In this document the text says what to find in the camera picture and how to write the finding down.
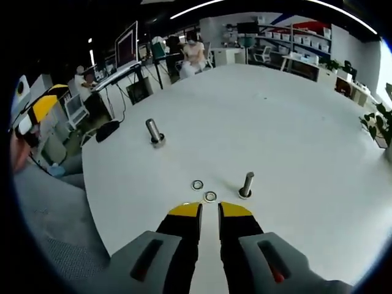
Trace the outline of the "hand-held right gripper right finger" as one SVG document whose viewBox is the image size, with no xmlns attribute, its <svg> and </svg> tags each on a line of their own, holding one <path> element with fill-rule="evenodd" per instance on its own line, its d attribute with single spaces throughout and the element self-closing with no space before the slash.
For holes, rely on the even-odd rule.
<svg viewBox="0 0 392 294">
<path fill-rule="evenodd" d="M 307 257 L 265 233 L 243 206 L 220 202 L 219 238 L 230 293 L 351 293 L 352 286 L 313 272 Z"/>
</svg>

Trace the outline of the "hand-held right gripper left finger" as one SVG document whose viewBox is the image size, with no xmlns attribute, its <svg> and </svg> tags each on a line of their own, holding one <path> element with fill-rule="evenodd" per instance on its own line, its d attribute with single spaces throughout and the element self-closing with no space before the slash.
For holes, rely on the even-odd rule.
<svg viewBox="0 0 392 294">
<path fill-rule="evenodd" d="M 203 205 L 171 209 L 156 231 L 117 251 L 104 271 L 102 293 L 189 293 L 198 260 Z"/>
</svg>

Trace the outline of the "person's left hand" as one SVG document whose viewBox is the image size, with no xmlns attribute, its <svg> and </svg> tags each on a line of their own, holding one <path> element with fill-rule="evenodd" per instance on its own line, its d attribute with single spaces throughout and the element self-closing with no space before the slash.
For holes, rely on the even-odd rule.
<svg viewBox="0 0 392 294">
<path fill-rule="evenodd" d="M 31 147 L 23 138 L 17 138 L 13 134 L 10 143 L 11 166 L 14 173 L 24 167 L 29 156 Z"/>
</svg>

